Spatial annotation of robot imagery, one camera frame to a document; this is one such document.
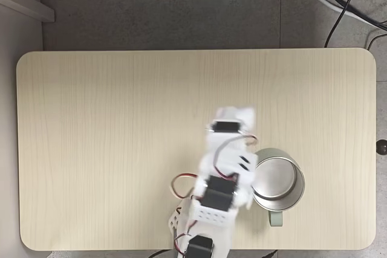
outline green mug handle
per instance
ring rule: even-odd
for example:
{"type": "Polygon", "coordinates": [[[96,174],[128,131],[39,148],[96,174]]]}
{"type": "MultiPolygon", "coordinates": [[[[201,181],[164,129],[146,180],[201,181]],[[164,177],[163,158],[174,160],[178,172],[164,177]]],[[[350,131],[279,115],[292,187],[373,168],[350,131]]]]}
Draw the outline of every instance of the green mug handle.
{"type": "Polygon", "coordinates": [[[282,227],[282,212],[268,211],[268,221],[272,227],[282,227]]]}

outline white cable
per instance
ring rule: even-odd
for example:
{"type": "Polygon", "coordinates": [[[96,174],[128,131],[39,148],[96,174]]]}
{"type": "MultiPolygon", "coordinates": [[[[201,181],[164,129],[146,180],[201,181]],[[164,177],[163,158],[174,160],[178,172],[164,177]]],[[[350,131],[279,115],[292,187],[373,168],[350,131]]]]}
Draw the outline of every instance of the white cable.
{"type": "MultiPolygon", "coordinates": [[[[320,1],[321,3],[323,3],[323,5],[329,7],[330,9],[332,9],[332,10],[338,12],[338,13],[341,13],[343,11],[343,9],[341,7],[335,6],[334,4],[330,3],[327,0],[318,0],[318,1],[320,1]]],[[[357,15],[355,15],[354,13],[352,13],[350,11],[346,11],[345,15],[347,15],[347,16],[349,16],[351,18],[357,19],[358,21],[364,22],[365,24],[369,24],[369,25],[371,25],[373,27],[376,27],[375,25],[370,24],[368,21],[365,21],[364,19],[358,17],[357,15]]]]}

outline wooden table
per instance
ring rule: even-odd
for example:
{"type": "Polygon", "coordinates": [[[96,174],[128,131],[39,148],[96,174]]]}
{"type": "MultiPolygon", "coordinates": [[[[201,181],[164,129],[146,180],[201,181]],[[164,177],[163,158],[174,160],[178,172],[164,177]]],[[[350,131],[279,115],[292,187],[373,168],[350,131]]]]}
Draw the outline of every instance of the wooden table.
{"type": "Polygon", "coordinates": [[[359,48],[30,53],[17,68],[21,238],[34,250],[172,248],[171,179],[220,106],[300,165],[284,213],[241,210],[234,249],[361,249],[376,232],[376,65],[359,48]]]}

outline mug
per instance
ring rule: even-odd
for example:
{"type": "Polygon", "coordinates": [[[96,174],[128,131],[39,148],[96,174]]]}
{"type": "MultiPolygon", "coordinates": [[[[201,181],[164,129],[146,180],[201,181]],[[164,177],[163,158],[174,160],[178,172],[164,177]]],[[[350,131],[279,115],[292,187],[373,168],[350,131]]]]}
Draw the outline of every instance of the mug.
{"type": "Polygon", "coordinates": [[[297,162],[276,148],[258,151],[253,183],[254,200],[268,210],[272,227],[281,227],[282,212],[294,207],[305,190],[305,178],[297,162]]]}

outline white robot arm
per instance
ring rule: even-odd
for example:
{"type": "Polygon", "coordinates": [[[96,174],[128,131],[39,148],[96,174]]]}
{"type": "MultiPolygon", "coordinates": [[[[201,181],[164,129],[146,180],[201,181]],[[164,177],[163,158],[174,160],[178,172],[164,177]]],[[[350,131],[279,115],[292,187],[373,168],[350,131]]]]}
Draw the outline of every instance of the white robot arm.
{"type": "Polygon", "coordinates": [[[247,151],[252,108],[220,108],[207,128],[195,187],[169,220],[178,258],[226,258],[239,208],[250,208],[258,157],[247,151]]]}

